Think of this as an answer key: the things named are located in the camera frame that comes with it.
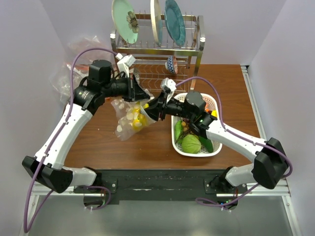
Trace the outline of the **yellow banana bunch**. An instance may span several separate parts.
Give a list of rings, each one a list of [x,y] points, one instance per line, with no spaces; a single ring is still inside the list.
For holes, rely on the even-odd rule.
[[[148,125],[148,120],[144,114],[141,113],[142,105],[136,103],[132,108],[132,128],[135,131],[140,131]]]

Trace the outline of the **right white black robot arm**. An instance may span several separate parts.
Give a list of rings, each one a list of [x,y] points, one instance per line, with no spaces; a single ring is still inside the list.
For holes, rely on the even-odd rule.
[[[206,112],[205,107],[206,101],[199,92],[188,92],[183,102],[168,99],[167,94],[162,92],[149,102],[144,113],[155,121],[163,120],[166,115],[187,119],[194,134],[219,142],[250,160],[249,165],[228,167],[212,180],[213,187],[231,193],[239,185],[256,182],[267,189],[274,189],[289,168],[281,143],[275,138],[266,141],[234,129],[224,124],[220,117]]]

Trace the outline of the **clear zip top bag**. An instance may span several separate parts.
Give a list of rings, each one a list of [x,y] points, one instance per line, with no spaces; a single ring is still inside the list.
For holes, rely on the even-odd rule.
[[[113,106],[116,112],[116,117],[118,119],[115,134],[121,141],[129,139],[135,133],[139,132],[135,131],[132,128],[132,108],[136,103],[140,103],[142,105],[141,113],[144,114],[148,120],[148,125],[146,127],[156,122],[153,119],[151,119],[145,112],[145,108],[148,108],[149,106],[148,102],[149,100],[142,100],[138,102],[126,102],[122,98],[114,99],[111,102],[111,105]]]

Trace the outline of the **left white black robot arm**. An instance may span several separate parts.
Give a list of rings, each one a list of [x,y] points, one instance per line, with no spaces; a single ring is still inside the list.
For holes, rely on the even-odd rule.
[[[106,98],[121,97],[126,102],[150,98],[135,76],[129,73],[134,63],[132,55],[123,57],[117,63],[118,74],[107,60],[95,60],[89,65],[88,75],[74,90],[49,139],[33,157],[26,156],[22,162],[32,177],[32,183],[39,182],[57,193],[70,186],[85,186],[91,193],[101,189],[101,176],[96,170],[69,168],[64,166],[64,162],[77,136]]]

